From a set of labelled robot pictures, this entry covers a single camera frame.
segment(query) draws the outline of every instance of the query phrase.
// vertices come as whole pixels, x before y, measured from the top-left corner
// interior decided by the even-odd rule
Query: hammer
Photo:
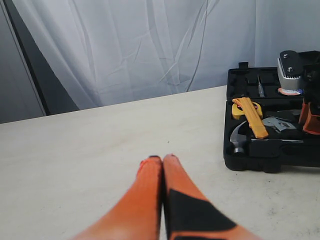
[[[244,121],[243,123],[241,123],[240,125],[238,125],[233,132],[231,133],[230,136],[230,142],[234,145],[234,152],[233,153],[245,153],[244,150],[244,144],[247,141],[247,136],[246,135],[242,135],[239,134],[239,129],[241,128],[241,126],[243,124],[245,124],[247,121]]]

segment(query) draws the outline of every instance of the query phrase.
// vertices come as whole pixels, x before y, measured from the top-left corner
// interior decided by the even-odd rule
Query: white table
[[[320,169],[226,168],[225,96],[222,86],[0,125],[0,239],[68,239],[120,199],[142,159],[167,153],[262,238],[320,239]]]

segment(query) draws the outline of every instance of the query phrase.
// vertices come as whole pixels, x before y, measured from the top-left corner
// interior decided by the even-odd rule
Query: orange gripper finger
[[[73,240],[157,240],[161,218],[162,161],[150,156],[120,201]]]
[[[260,240],[218,211],[169,154],[163,160],[168,240]]]

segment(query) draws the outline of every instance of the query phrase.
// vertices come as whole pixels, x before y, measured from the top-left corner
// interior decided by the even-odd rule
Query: black tool case
[[[258,91],[258,75],[264,89],[264,97]],[[223,156],[225,165],[234,171],[264,171],[277,173],[281,166],[320,167],[320,136],[307,134],[298,124],[299,115],[294,115],[291,122],[296,130],[285,133],[277,132],[266,127],[269,136],[266,140],[254,141],[254,134],[246,122],[239,132],[246,135],[244,152],[234,153],[234,144],[230,142],[233,130],[246,121],[243,115],[239,120],[232,116],[232,99],[249,97],[252,102],[258,103],[262,108],[263,117],[266,113],[300,110],[303,95],[286,96],[278,92],[280,88],[278,71],[276,67],[248,68],[247,62],[240,62],[239,68],[230,69],[227,79],[226,107]]]

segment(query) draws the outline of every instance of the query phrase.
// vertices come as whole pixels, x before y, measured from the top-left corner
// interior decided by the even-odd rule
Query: curtain fold
[[[13,2],[80,109],[224,85],[238,62],[320,46],[318,0]]]

